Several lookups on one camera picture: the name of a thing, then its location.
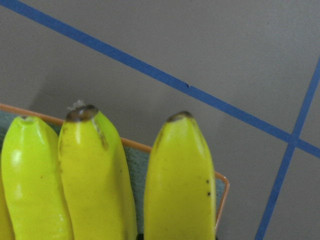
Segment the blue tape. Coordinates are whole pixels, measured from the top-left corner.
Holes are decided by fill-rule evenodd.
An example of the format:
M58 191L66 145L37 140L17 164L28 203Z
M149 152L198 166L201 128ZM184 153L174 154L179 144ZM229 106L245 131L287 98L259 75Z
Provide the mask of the blue tape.
M258 128L282 141L288 142L291 135L243 110L240 110L196 87L171 76L107 43L104 43L72 26L69 26L33 7L17 0L0 0L0 5L46 26L68 38L71 38L93 50L119 61L151 78L154 78L178 91L181 91L203 103L233 116L255 128Z
M299 139L296 147L311 154L311 155L316 156L317 158L320 158L320 149L311 145L310 143L308 143L306 141Z
M275 205L277 203L277 199L278 199L281 187L284 183L284 180L285 180L285 177L286 177L286 174L287 174L287 171L296 147L300 145L300 147L304 147L305 149L310 148L310 145L300 140L299 137L302 132L303 126L305 124L319 81L320 81L320 59L318 60L318 63L315 67L314 74L312 76L308 90L306 92L302 106L300 108L298 118L295 122L291 138L288 142L288 146L284 153L280 168L278 170L275 181L273 183L270 196L268 198L261 222L259 224L258 230L255 235L255 240L263 240L266 234L268 225L270 223L272 214L274 212Z

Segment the gray surface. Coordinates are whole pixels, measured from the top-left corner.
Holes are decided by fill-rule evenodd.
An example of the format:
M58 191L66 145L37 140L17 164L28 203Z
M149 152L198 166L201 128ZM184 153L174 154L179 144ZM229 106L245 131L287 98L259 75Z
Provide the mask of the gray surface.
M23 2L288 133L320 55L316 0ZM63 118L82 99L147 145L189 110L231 184L219 239L254 239L285 142L1 6L0 23L0 102ZM319 102L317 90L301 134L317 147ZM319 238L317 169L295 152L264 239Z

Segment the banana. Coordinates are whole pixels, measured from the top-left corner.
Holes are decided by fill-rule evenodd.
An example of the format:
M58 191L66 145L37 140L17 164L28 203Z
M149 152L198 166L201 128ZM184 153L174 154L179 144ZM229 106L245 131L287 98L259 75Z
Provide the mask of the banana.
M115 126L93 105L78 106L62 125L58 152L74 239L135 240L135 201Z
M4 137L1 168L15 239L72 240L53 129L38 117L16 117Z
M144 192L145 240L214 240L215 171L194 117L179 112L153 144Z
M9 216L5 191L2 183L1 164L0 164L0 240L14 240L14 230L12 228L11 219Z

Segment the banana tip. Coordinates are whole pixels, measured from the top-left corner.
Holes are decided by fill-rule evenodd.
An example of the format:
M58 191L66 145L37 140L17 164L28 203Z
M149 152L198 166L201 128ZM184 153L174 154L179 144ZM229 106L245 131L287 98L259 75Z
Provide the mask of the banana tip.
M167 119L167 122L175 122L183 118L193 118L194 116L188 111L178 112Z
M81 121L87 121L92 119L97 113L98 109L89 104L89 105L83 105L75 108L74 110L71 110L65 120L68 122L81 122Z

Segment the banana bunch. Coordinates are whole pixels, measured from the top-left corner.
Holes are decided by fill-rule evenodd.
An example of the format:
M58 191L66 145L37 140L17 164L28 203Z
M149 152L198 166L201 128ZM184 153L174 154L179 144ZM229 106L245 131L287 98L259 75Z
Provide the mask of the banana bunch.
M145 240L214 240L215 172L189 112L171 116L152 147L144 192Z
M57 149L58 135L38 117L16 117L5 135L1 172L16 240L73 239Z
M114 125L93 105L69 112L58 141L61 179L75 240L135 240L127 160Z
M1 172L0 239L215 239L214 165L187 111L168 118L152 147L144 233L137 232L121 138L93 105L74 106L59 136L38 117L16 117L4 138Z

